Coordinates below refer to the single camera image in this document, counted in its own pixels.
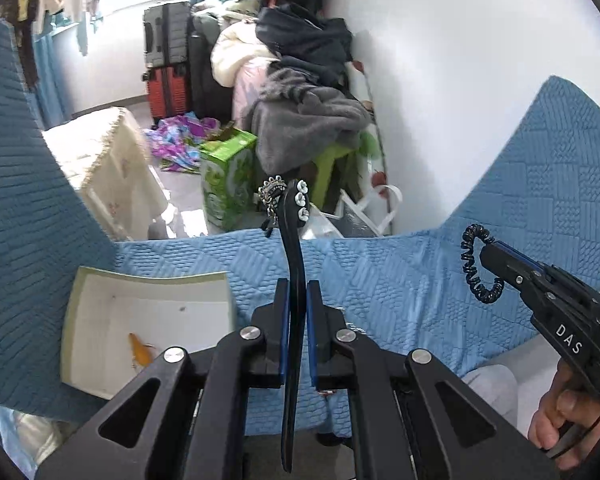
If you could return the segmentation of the person's right hand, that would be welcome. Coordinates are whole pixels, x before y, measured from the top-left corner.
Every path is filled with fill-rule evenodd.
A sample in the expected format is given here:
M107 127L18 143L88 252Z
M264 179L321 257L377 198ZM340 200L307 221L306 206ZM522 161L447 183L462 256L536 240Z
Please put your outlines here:
M588 428L600 417L599 400L569 388L574 383L573 376L568 364L560 360L552 384L531 419L528 438L537 448L554 448L559 440L559 429L565 422ZM588 457L598 440L600 422L578 445L556 458L556 466L563 471L576 468Z

